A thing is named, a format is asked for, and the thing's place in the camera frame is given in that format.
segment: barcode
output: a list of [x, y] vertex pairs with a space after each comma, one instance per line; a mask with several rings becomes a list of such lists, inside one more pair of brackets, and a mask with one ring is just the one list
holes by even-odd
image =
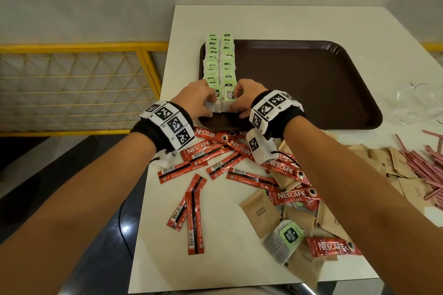
[[176, 221], [177, 220], [177, 217], [179, 216], [179, 214], [180, 214], [180, 211], [182, 210], [182, 206], [181, 205], [179, 205], [176, 209], [175, 209], [175, 212], [174, 212], [174, 214], [172, 215], [172, 217], [171, 217], [171, 219], [172, 219], [172, 221]]
[[211, 167], [211, 171], [214, 171], [217, 168], [220, 168], [222, 165], [223, 165], [223, 161], [220, 161], [218, 164], [215, 164]]
[[169, 173], [170, 171], [173, 171], [174, 169], [175, 169], [175, 167], [165, 169], [164, 171], [162, 171], [162, 175], [165, 175], [166, 173]]
[[199, 156], [202, 156], [204, 154], [205, 154], [205, 151], [198, 152], [197, 154], [192, 155], [192, 160], [199, 157]]
[[188, 231], [189, 248], [195, 248], [194, 231]]
[[246, 171], [240, 170], [240, 169], [235, 169], [235, 168], [234, 168], [234, 173], [241, 174], [241, 175], [246, 175]]

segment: plastic tray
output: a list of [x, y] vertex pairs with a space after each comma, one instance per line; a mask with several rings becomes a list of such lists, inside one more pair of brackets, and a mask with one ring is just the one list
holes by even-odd
[[[269, 90], [286, 91], [307, 119], [324, 130], [372, 130], [383, 116], [346, 50], [330, 41], [234, 40], [236, 78], [249, 78]], [[203, 78], [205, 45], [200, 49]], [[214, 131], [250, 130], [238, 113], [199, 118]]]

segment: hand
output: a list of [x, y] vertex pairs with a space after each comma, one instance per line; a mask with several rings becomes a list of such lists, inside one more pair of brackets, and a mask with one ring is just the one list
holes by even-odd
[[229, 112], [240, 111], [240, 118], [249, 117], [251, 114], [251, 105], [254, 99], [267, 89], [263, 84], [253, 80], [241, 79], [234, 89], [234, 97], [237, 100], [229, 107]]
[[192, 119], [201, 116], [212, 117], [211, 110], [204, 105], [205, 99], [215, 103], [217, 96], [206, 80], [199, 80], [185, 86], [178, 95], [172, 98], [171, 102], [184, 108]]

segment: white table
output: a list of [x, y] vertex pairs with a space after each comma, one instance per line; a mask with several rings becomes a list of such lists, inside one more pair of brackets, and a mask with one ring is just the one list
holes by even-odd
[[[443, 83], [441, 67], [383, 7], [176, 6], [162, 100], [198, 79], [199, 49], [210, 32], [230, 32], [235, 39], [334, 41], [346, 49], [386, 117], [390, 109], [385, 97], [401, 85]], [[396, 146], [392, 134], [399, 133], [407, 147], [418, 150], [437, 142], [421, 132], [424, 128], [443, 134], [436, 124], [405, 126], [386, 117], [376, 130], [338, 131], [339, 141]], [[244, 160], [236, 168], [257, 172], [255, 166]], [[223, 177], [212, 181], [204, 169], [160, 185], [158, 169], [152, 165], [147, 175], [130, 293], [300, 282], [264, 250], [238, 206], [254, 188]], [[205, 253], [188, 256], [186, 229], [178, 233], [166, 222], [196, 172], [208, 178], [201, 193]], [[427, 209], [426, 216], [443, 225], [443, 213], [436, 208]], [[366, 259], [342, 256], [325, 263], [320, 280], [369, 278], [377, 274]]]

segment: forearm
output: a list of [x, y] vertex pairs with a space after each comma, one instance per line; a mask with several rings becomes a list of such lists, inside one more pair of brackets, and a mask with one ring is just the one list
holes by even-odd
[[1, 293], [57, 294], [155, 152], [131, 133], [58, 189], [0, 246]]
[[[441, 231], [363, 159], [306, 119], [292, 119], [284, 136], [312, 185], [383, 281], [398, 294], [432, 288], [435, 271], [442, 267]], [[420, 289], [414, 288], [417, 279]]]

